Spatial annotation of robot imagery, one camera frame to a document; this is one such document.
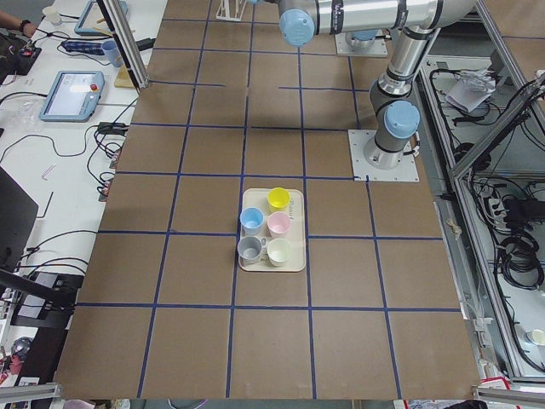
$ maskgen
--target gray cup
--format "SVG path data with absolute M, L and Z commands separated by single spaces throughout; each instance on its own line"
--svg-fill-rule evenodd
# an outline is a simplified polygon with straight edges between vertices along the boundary
M 243 265 L 259 262 L 262 250 L 261 241 L 255 236 L 243 237 L 237 245 L 238 255 Z
M 110 63 L 116 68 L 119 68 L 123 64 L 123 60 L 119 54 L 118 45 L 116 44 L 115 40 L 107 40 L 102 43 L 102 51 L 104 51 L 104 55 L 108 61 L 110 61 Z

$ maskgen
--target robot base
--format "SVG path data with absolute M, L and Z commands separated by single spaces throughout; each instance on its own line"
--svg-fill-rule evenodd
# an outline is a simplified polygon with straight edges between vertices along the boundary
M 379 30 L 377 36 L 382 35 L 382 30 Z M 377 39 L 370 47 L 356 49 L 347 43 L 345 39 L 346 33 L 335 35 L 335 44 L 337 47 L 337 55 L 351 55 L 361 57 L 388 57 L 386 43 L 382 39 Z
M 375 130 L 349 130 L 350 154 L 352 156 L 352 171 L 356 181 L 420 181 L 415 159 L 412 155 L 403 156 L 401 162 L 391 170 L 377 169 L 371 165 L 364 155 L 367 141 L 375 137 Z M 405 151 L 412 150 L 407 143 Z

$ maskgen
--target cup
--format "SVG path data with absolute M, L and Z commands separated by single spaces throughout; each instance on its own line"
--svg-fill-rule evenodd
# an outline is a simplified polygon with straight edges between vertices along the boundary
M 108 61 L 110 61 L 110 63 L 116 68 L 119 68 L 123 64 L 123 60 L 121 59 L 118 45 L 116 44 L 115 40 L 107 40 L 102 43 L 102 51 L 104 51 L 104 55 Z
M 255 236 L 260 232 L 264 220 L 263 213 L 256 207 L 244 209 L 240 214 L 240 224 L 244 232 L 250 236 Z
M 51 24 L 53 24 L 54 26 L 59 26 L 60 23 L 62 23 L 62 20 L 60 19 L 60 14 L 55 7 L 45 7 L 43 8 L 42 13 L 45 16 L 45 20 L 50 21 Z
M 545 346 L 545 331 L 533 330 L 525 334 L 525 340 L 538 346 Z
M 290 192 L 282 187 L 275 187 L 267 195 L 271 212 L 286 210 L 290 204 Z
M 291 257 L 291 244 L 286 239 L 273 239 L 267 245 L 267 254 L 273 266 L 283 266 Z
M 275 211 L 267 219 L 267 227 L 274 239 L 286 237 L 291 227 L 291 219 L 283 211 Z
M 237 245 L 238 255 L 243 265 L 259 262 L 262 250 L 261 241 L 255 236 L 243 237 Z

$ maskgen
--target blue cup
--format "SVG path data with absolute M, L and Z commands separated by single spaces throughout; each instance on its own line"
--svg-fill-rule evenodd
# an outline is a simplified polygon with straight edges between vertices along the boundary
M 116 68 L 119 68 L 123 64 L 123 59 L 119 54 L 118 45 L 114 40 L 107 40 L 102 43 L 102 51 L 104 51 L 104 55 L 108 61 L 110 61 L 110 63 Z
M 249 236 L 255 236 L 260 232 L 264 220 L 265 217 L 261 210 L 255 207 L 244 209 L 240 214 L 240 224 L 242 224 L 244 232 Z

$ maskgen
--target pink cup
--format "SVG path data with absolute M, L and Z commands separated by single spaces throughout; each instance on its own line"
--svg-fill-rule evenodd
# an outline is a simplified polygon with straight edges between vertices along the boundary
M 273 238 L 286 237 L 291 227 L 291 219 L 283 211 L 275 211 L 268 217 L 267 226 Z

